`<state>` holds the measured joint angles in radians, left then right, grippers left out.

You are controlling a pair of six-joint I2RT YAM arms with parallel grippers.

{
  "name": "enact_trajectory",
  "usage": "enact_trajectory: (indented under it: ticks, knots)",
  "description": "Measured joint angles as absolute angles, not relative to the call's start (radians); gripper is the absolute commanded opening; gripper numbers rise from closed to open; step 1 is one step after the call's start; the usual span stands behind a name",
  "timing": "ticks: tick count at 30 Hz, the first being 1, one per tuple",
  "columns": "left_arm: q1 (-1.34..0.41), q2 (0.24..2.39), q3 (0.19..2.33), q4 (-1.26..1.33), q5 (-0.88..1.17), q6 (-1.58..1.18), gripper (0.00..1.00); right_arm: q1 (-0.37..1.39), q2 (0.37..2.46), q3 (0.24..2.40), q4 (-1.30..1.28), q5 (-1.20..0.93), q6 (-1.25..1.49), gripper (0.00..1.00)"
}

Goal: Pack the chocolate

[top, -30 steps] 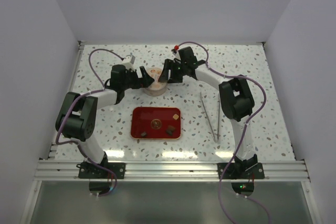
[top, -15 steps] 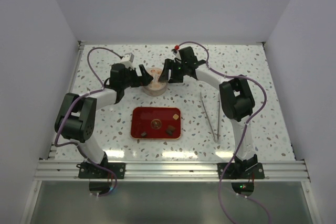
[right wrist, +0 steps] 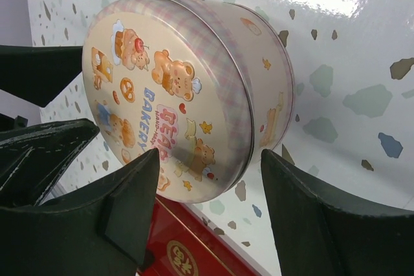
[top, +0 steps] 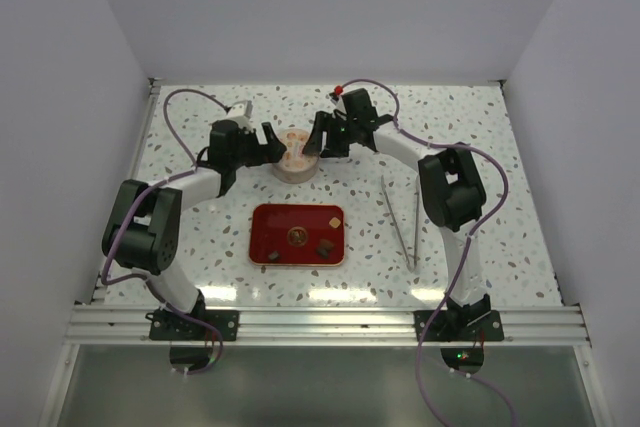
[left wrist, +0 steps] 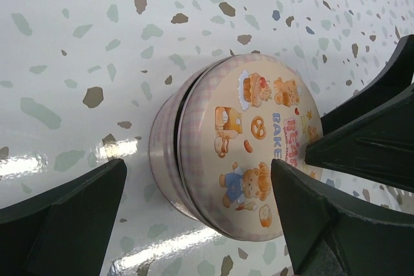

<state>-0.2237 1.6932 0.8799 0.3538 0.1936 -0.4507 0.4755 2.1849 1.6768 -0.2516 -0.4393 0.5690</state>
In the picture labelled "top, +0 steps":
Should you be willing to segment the round metal tin lid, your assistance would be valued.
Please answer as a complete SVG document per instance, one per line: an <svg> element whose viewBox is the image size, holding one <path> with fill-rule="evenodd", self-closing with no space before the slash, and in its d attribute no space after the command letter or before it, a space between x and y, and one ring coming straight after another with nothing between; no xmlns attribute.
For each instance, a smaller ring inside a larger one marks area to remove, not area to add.
<svg viewBox="0 0 640 427"><path fill-rule="evenodd" d="M311 171L317 166L318 157L307 155L303 150L309 140L310 133L303 129L289 128L277 134L278 140L284 144L286 151L276 167L288 173Z"/></svg>

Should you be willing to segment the round metal tin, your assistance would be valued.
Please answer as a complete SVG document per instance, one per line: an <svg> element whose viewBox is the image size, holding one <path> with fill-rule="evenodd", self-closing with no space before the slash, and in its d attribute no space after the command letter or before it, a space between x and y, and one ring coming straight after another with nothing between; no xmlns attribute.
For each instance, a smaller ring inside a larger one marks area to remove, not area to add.
<svg viewBox="0 0 640 427"><path fill-rule="evenodd" d="M288 184L300 184L310 180L317 172L319 159L303 156L283 159L273 166L273 174Z"/></svg>

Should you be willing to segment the metal tweezers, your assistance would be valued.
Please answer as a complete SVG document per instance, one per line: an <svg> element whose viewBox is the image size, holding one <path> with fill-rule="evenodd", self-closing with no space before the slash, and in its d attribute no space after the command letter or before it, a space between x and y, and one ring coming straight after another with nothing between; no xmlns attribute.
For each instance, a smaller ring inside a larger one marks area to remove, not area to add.
<svg viewBox="0 0 640 427"><path fill-rule="evenodd" d="M380 176L380 185L381 185L382 196L383 196L385 205L387 207L389 216L391 218L391 226L393 227L395 235L397 236L397 239L399 241L401 253L405 260L407 270L409 272L415 272L416 269L418 268L418 253L419 253L419 246L420 246L419 238L420 238L420 229L421 229L420 227L421 197L420 197L419 179L416 179L415 181L414 228L413 228L413 245L411 249L407 247L406 242L404 241L402 230L399 226L399 222L394 211L393 203L391 201L391 198L387 190L387 183L383 175Z"/></svg>

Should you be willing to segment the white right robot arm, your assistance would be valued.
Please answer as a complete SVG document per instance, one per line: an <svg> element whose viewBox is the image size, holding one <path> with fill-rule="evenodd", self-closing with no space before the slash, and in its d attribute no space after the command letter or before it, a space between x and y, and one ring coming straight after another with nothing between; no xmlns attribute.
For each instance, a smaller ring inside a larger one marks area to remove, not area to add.
<svg viewBox="0 0 640 427"><path fill-rule="evenodd" d="M439 228L451 292L447 294L445 326L451 336L468 339L481 327L481 317L491 310L481 285L481 265L472 224L482 216L486 191L469 148L462 144L434 145L400 129L390 114L380 115L369 93L340 86L329 94L334 111L315 115L306 155L343 158L359 144L385 154L413 169L419 178L426 217Z"/></svg>

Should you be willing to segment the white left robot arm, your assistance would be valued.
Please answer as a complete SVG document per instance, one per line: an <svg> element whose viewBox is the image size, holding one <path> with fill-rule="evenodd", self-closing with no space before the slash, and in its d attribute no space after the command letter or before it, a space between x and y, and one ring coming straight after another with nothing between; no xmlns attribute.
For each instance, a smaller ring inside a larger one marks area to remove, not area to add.
<svg viewBox="0 0 640 427"><path fill-rule="evenodd" d="M275 164L286 152L269 122L260 142L246 118L216 121L209 145L191 157L193 166L161 180L124 181L118 190L102 238L105 286L139 279L185 339L201 337L208 326L201 291L177 264L182 212L226 195L241 168Z"/></svg>

